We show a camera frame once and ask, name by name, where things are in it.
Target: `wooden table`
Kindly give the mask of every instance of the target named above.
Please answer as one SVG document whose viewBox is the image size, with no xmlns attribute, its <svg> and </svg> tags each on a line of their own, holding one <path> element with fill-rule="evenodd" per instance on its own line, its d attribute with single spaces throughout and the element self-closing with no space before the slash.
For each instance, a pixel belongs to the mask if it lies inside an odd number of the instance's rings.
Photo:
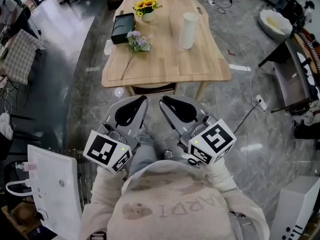
<svg viewBox="0 0 320 240">
<path fill-rule="evenodd" d="M 124 0 L 114 17 L 134 12 L 133 6 L 139 1 Z M 126 87 L 129 94 L 135 95 L 132 86 L 201 82 L 195 97 L 199 100 L 208 82 L 230 80 L 229 64 L 213 39 L 205 8 L 196 0 L 158 0 L 158 3 L 163 8 L 155 11 L 154 21 L 143 22 L 135 17 L 135 30 L 144 36 L 153 36 L 151 50 L 136 53 L 127 67 L 131 57 L 128 44 L 114 45 L 103 69 L 102 85 L 106 88 Z M 182 18 L 186 12 L 193 12 L 199 18 L 191 49 L 179 46 Z"/>
</svg>

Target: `white box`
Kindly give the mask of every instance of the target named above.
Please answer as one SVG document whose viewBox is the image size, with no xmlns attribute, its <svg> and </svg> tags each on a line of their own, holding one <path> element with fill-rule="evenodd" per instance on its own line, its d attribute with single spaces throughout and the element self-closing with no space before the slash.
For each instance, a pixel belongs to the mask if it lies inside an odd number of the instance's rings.
<svg viewBox="0 0 320 240">
<path fill-rule="evenodd" d="M 298 240 L 315 206 L 320 178 L 299 176 L 283 187 L 270 230 L 270 239 Z"/>
<path fill-rule="evenodd" d="M 92 130 L 83 156 L 110 172 L 116 173 L 133 155 L 130 146 Z"/>
<path fill-rule="evenodd" d="M 233 132 L 220 119 L 189 140 L 188 153 L 203 163 L 212 165 L 230 151 L 236 140 Z"/>
</svg>

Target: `white cup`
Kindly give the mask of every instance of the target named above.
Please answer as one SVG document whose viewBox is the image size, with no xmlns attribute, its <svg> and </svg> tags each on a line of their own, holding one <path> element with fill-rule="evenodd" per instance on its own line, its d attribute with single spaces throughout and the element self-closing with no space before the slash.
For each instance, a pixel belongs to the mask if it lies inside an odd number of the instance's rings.
<svg viewBox="0 0 320 240">
<path fill-rule="evenodd" d="M 183 22 L 180 30 L 179 45 L 183 49 L 190 49 L 195 40 L 198 15 L 193 12 L 183 14 Z"/>
</svg>

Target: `black box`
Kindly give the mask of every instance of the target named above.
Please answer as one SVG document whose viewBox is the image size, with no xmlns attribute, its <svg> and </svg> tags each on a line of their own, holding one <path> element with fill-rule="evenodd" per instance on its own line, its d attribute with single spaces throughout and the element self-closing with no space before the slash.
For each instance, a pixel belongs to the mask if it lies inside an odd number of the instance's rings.
<svg viewBox="0 0 320 240">
<path fill-rule="evenodd" d="M 132 12 L 115 16 L 111 34 L 113 44 L 127 43 L 127 34 L 134 31 L 135 26 L 136 19 Z"/>
</svg>

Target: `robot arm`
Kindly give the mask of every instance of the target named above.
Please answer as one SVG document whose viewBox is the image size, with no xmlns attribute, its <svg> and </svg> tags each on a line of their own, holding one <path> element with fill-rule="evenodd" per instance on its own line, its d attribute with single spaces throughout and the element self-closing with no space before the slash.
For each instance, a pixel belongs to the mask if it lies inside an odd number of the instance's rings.
<svg viewBox="0 0 320 240">
<path fill-rule="evenodd" d="M 179 135 L 180 146 L 190 155 L 189 163 L 212 165 L 230 151 L 237 138 L 220 119 L 217 121 L 196 100 L 184 96 L 163 96 L 160 109 Z"/>
<path fill-rule="evenodd" d="M 189 163 L 212 165 L 236 142 L 223 120 L 217 121 L 196 100 L 184 96 L 163 96 L 160 109 L 179 135 L 178 146 L 189 154 Z M 91 131 L 83 155 L 116 173 L 133 156 L 136 136 L 148 108 L 146 96 L 128 97 L 111 106 L 97 131 Z"/>
<path fill-rule="evenodd" d="M 148 108 L 146 96 L 125 98 L 111 106 L 97 131 L 92 130 L 83 156 L 117 173 L 133 156 L 136 136 Z"/>
</svg>

